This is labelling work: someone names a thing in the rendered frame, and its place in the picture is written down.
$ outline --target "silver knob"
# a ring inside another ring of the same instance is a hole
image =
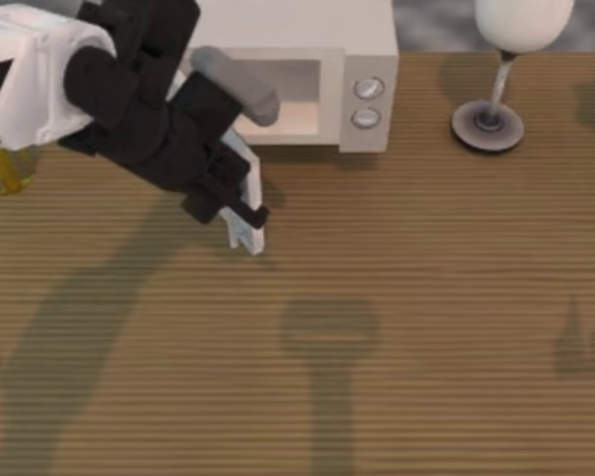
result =
[[[378,77],[369,77],[355,83],[355,95],[360,99],[376,99],[384,93],[386,86]]]
[[[381,114],[375,109],[366,108],[355,112],[351,120],[359,129],[372,129],[381,121]]]

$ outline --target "yellow cup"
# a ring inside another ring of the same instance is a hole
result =
[[[20,193],[33,182],[39,161],[36,148],[18,152],[0,149],[0,195]]]

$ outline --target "white microwave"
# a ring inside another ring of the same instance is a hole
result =
[[[275,125],[237,120],[248,144],[387,149],[399,70],[391,0],[197,2],[201,17],[183,68],[196,48],[217,47],[280,96]]]

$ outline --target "wooden surface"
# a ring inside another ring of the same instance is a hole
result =
[[[448,121],[495,66],[403,55],[387,154],[260,149],[259,259],[45,151],[0,198],[0,476],[595,475],[595,55],[521,59],[486,158]]]

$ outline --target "gray wall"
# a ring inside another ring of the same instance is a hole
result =
[[[81,0],[22,1],[65,15],[73,15],[81,3]],[[552,50],[595,51],[595,0],[576,1],[573,19],[551,46]],[[12,1],[0,0],[0,4],[4,3]],[[476,51],[490,48],[476,30],[473,0],[394,0],[394,5],[402,50]]]

